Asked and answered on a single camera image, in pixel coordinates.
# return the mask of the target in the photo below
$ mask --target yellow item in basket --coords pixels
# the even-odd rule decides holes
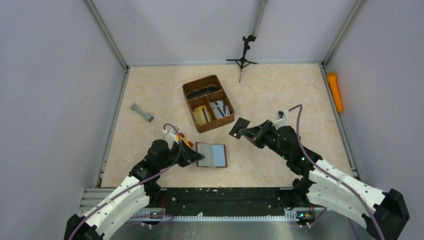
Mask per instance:
[[[205,105],[197,107],[193,113],[198,125],[206,124],[211,121],[211,115],[209,115]]]

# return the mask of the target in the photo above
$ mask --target gray dumbbell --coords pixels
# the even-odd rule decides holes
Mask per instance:
[[[131,109],[139,113],[141,116],[143,116],[144,119],[146,119],[149,123],[153,121],[153,119],[155,119],[150,113],[146,113],[142,111],[135,103],[131,105]]]

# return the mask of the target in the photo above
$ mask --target marble pattern surface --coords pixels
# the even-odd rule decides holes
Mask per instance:
[[[178,126],[188,141],[225,144],[227,168],[172,167],[158,180],[162,187],[290,187],[297,176],[268,148],[258,149],[229,132],[237,119],[250,126],[276,120],[278,110],[303,104],[300,135],[304,146],[351,175],[349,162],[317,63],[132,67],[103,176],[102,187],[116,187],[141,161],[152,141],[165,139],[164,123]],[[198,133],[183,96],[182,85],[217,75],[235,110],[231,124]],[[136,103],[151,113],[149,123],[130,109]],[[296,129],[297,111],[288,117]]]

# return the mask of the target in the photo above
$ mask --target open book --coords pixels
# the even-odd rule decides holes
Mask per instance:
[[[197,167],[227,167],[227,153],[224,144],[196,142],[196,152],[204,155],[204,159],[196,163]]]

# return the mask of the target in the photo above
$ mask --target gray wall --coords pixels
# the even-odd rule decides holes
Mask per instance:
[[[365,182],[394,188],[411,219],[400,239],[422,239],[424,1],[368,1],[328,66]]]
[[[63,239],[123,76],[82,0],[1,1],[1,239]]]
[[[240,58],[258,0],[94,0],[129,65]],[[270,0],[248,59],[321,61],[355,0]]]

